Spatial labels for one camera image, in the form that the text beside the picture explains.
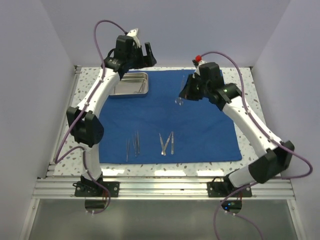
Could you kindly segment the stainless steel instrument tray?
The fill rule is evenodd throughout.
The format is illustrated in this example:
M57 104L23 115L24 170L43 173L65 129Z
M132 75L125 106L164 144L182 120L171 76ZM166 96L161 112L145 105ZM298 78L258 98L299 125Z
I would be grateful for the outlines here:
M134 93L138 91L142 82L145 82L144 92L140 94ZM110 98L142 98L149 92L149 76L146 72L126 73L120 82L113 88Z

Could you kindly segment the blue surgical drape cloth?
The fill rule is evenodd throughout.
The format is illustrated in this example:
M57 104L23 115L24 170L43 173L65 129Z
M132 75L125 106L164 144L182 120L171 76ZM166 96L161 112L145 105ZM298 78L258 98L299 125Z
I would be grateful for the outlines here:
M104 135L99 143L102 164L177 164L235 162L242 159L233 121L207 99L175 100L189 70L148 71L145 97L108 98L99 120ZM132 136L139 132L140 154L135 157ZM160 137L166 143L163 156ZM130 140L126 162L126 140Z

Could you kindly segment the steel scalpel handle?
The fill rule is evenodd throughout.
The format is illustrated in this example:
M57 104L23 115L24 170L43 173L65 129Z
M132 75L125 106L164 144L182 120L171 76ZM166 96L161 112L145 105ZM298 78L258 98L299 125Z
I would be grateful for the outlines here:
M168 136L166 142L164 143L164 141L163 141L165 153L166 153L166 150L167 150L167 147L168 147L168 145L169 145L170 140L171 140L171 133L170 133L170 135Z
M171 132L171 150L170 150L170 154L173 155L174 154L174 132Z
M166 153L165 153L165 145L164 145L164 142L163 142L163 139L162 139L162 136L161 136L160 133L159 133L159 140L160 140L160 145L161 145L161 155L165 156L166 155Z

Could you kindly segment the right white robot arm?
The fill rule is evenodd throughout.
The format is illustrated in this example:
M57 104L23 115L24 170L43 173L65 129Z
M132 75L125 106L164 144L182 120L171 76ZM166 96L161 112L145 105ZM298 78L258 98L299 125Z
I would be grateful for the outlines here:
M242 91L234 83L225 83L220 67L215 62L193 61L196 67L189 74L179 94L185 100L207 98L227 115L252 145L258 159L236 169L221 181L212 181L214 191L224 196L235 196L242 186L257 182L263 184L285 171L295 149L291 141L276 136L249 107Z

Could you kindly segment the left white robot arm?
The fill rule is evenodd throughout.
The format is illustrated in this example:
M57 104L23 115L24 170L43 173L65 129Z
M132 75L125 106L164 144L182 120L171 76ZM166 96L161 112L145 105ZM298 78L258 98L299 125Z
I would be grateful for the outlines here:
M80 181L73 184L77 197L101 197L106 193L99 162L99 143L104 135L99 115L112 90L129 70L156 64L148 42L145 49L146 55L143 54L136 29L118 36L115 48L103 60L91 89L76 107L69 107L66 111L70 134L83 150L83 172Z

